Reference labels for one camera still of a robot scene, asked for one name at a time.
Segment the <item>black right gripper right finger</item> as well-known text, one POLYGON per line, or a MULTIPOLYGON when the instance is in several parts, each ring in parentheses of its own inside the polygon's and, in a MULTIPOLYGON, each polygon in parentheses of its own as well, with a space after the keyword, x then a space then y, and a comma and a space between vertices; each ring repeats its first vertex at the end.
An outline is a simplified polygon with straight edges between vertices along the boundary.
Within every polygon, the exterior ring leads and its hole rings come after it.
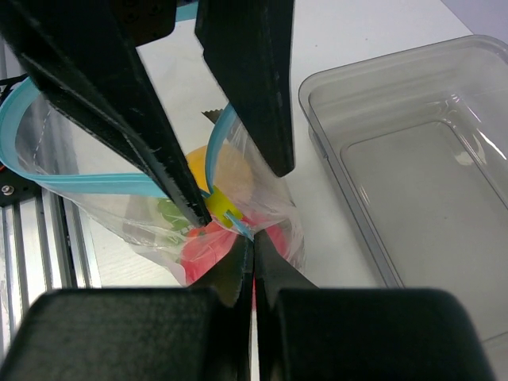
POLYGON ((492 380, 462 304, 433 288, 320 288, 253 244, 263 380, 492 380))

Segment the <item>grey toy fish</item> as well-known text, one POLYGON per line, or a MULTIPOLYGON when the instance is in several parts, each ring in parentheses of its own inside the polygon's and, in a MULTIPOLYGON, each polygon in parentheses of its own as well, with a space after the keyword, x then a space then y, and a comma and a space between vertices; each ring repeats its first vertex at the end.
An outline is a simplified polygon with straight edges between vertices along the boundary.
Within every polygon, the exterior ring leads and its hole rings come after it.
POLYGON ((202 115, 206 117, 213 124, 216 124, 219 117, 221 116, 223 109, 207 110, 202 111, 202 115))

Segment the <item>clear zip top bag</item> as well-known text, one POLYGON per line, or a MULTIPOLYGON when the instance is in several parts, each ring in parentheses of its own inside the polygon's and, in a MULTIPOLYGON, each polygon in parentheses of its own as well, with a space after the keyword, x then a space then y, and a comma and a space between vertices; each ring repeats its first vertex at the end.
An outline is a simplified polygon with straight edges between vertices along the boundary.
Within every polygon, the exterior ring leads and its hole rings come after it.
MULTIPOLYGON (((267 165, 204 60, 194 32, 199 2, 177 2, 173 32, 136 46, 137 53, 185 159, 195 149, 207 147, 209 190, 198 189, 211 216, 208 224, 217 222, 237 237, 252 239, 267 232, 249 228, 242 217, 258 213, 272 221, 290 220, 290 253, 283 258, 301 268, 303 231, 285 176, 278 177, 267 165), (213 124, 202 111, 215 109, 223 112, 213 124), (234 200, 214 185, 217 158, 225 144, 237 149, 252 170, 254 187, 249 200, 234 200)), ((25 73, 28 77, 1 106, 2 163, 72 201, 183 281, 179 258, 186 237, 171 231, 156 209, 160 198, 171 199, 142 170, 58 111, 25 73)), ((190 222, 190 229, 208 224, 190 222)))

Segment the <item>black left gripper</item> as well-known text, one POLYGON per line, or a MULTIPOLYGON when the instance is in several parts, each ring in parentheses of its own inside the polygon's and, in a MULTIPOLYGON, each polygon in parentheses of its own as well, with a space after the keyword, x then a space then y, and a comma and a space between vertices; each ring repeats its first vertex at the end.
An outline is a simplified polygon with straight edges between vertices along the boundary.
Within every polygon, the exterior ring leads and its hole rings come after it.
MULTIPOLYGON (((211 216, 136 46, 170 35, 176 0, 4 1, 1 34, 47 100, 142 170, 194 225, 211 216)), ((294 170, 294 2, 200 1, 204 60, 267 165, 294 170)))

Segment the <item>red toy tomato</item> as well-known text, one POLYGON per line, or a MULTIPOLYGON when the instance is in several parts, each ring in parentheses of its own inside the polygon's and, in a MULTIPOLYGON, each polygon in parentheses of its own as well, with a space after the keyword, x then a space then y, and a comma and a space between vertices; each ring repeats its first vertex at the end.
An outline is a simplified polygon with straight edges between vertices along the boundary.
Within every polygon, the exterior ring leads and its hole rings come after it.
MULTIPOLYGON (((272 221, 262 214, 254 213, 242 217, 241 222, 252 229, 265 229, 277 252, 284 258, 289 256, 290 220, 272 221)), ((217 222, 192 228, 186 234, 179 258, 179 265, 183 269, 183 285, 194 283, 209 271, 229 252, 237 236, 236 232, 223 228, 217 222)))

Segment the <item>orange toy fruit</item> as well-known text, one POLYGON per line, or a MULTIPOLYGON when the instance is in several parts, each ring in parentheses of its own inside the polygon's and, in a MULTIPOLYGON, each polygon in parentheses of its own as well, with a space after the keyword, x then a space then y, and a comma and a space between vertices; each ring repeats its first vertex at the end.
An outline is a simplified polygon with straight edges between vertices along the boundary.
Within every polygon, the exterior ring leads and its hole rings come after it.
MULTIPOLYGON (((197 148, 186 155, 198 187, 208 191, 206 183, 206 146, 197 148)), ((243 155, 229 144, 222 146, 215 167, 214 185, 234 200, 249 200, 254 187, 253 174, 243 155)))

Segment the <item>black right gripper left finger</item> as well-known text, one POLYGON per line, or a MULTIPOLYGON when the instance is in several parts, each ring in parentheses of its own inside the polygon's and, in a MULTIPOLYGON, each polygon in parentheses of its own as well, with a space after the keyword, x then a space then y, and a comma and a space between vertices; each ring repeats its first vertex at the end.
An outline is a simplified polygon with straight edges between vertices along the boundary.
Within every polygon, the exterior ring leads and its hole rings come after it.
POLYGON ((248 380, 253 244, 189 287, 62 289, 29 308, 4 380, 248 380))

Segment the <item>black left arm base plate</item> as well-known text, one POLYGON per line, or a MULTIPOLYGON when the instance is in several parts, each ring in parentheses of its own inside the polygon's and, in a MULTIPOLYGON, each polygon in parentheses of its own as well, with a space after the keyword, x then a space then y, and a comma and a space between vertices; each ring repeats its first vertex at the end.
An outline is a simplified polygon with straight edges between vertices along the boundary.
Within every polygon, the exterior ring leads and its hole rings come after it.
MULTIPOLYGON (((27 78, 27 74, 9 77, 1 80, 1 105, 13 92, 14 88, 27 78)), ((16 203, 35 198, 41 194, 40 186, 24 179, 1 163, 1 207, 12 206, 16 203)))

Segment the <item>green toy grapes bunch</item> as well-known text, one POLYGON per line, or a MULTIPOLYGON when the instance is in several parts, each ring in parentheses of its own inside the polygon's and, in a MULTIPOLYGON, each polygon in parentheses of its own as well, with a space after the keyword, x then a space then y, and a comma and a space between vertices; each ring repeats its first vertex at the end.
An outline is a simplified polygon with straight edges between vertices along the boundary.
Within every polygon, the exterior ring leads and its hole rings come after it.
POLYGON ((191 230, 190 222, 182 215, 178 207, 167 198, 160 198, 156 209, 162 218, 170 225, 171 231, 186 236, 191 230))

